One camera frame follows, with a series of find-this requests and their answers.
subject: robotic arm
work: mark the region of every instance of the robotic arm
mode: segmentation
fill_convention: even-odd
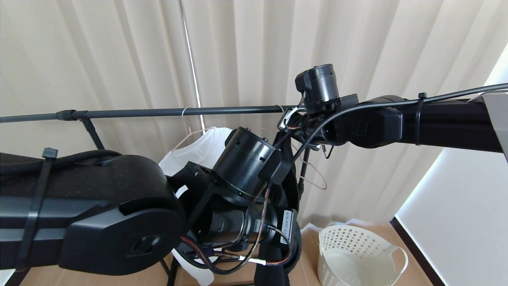
[[[359,103],[356,95],[339,97],[332,65],[307,70],[295,83],[300,104],[283,114],[274,143],[239,127],[212,169],[189,162],[166,177],[148,158],[107,150],[61,158],[46,150],[45,160],[1,154],[0,269],[59,265],[125,275],[176,248],[218,274],[247,262],[288,272],[301,251],[296,216],[303,181],[297,184],[294,168],[301,153],[348,141],[363,148],[403,142],[503,152],[483,100],[452,98],[508,84]],[[295,154],[291,138],[302,143]],[[177,199],[183,185],[188,191]],[[235,254],[249,244],[246,257]],[[253,258],[258,245],[264,254]],[[213,250],[218,247],[229,252]],[[221,270],[210,256],[239,264]]]

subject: white wall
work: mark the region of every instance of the white wall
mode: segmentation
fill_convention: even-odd
[[[508,82],[508,46],[486,85]],[[447,285],[508,285],[508,164],[445,148],[396,217]]]

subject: wooden floor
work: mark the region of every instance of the wooden floor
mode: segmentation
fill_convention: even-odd
[[[357,225],[385,238],[392,244],[399,245],[407,251],[409,255],[409,265],[406,271],[397,281],[396,286],[432,286],[427,276],[420,268],[415,258],[405,247],[398,234],[392,226],[386,223],[376,224],[360,224]],[[302,233],[302,256],[296,268],[290,273],[290,282],[292,286],[314,286],[320,285],[318,279],[318,257],[319,257],[319,239],[318,233],[314,230],[307,229]],[[172,256],[165,258],[170,265]],[[394,254],[396,267],[401,267],[401,257]],[[247,264],[231,275],[216,275],[212,285],[228,286],[242,283],[251,283],[254,278],[254,264]],[[141,272],[126,276],[105,276],[89,273],[82,273],[72,270],[64,270],[58,266],[37,267],[32,268],[22,282],[21,286],[165,286],[168,277],[162,266],[157,263],[154,266]],[[189,274],[181,268],[175,280],[175,286],[194,286],[198,285]]]

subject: white plastic basket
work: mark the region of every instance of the white plastic basket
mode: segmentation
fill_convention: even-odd
[[[323,286],[388,286],[406,270],[404,249],[379,235],[350,225],[334,225],[319,233],[318,276]],[[395,269],[392,253],[404,253],[404,266]]]

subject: beige curtain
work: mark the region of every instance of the beige curtain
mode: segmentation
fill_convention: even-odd
[[[508,2],[3,1],[2,116],[197,106],[296,104],[295,76],[332,63],[342,95],[415,98],[483,85],[508,42]],[[273,140],[280,114],[205,116]],[[193,130],[198,118],[187,118]],[[160,160],[185,135],[179,117],[94,120],[109,149]],[[94,149],[79,122],[0,125],[0,148],[40,156]],[[393,217],[440,148],[347,144],[314,163],[299,219]],[[321,179],[309,168],[307,178]]]
[[[197,107],[177,1],[2,1],[2,116]],[[199,117],[187,118],[194,130]],[[93,120],[107,149],[160,160],[181,118]],[[95,149],[80,122],[1,124],[3,152],[40,157]]]
[[[296,104],[295,76],[332,63],[342,95],[416,98],[481,86],[508,42],[508,2],[183,1],[202,106]],[[273,139],[280,115],[205,116]],[[391,219],[440,153],[350,144],[311,162],[299,219]],[[312,169],[308,178],[321,179]]]

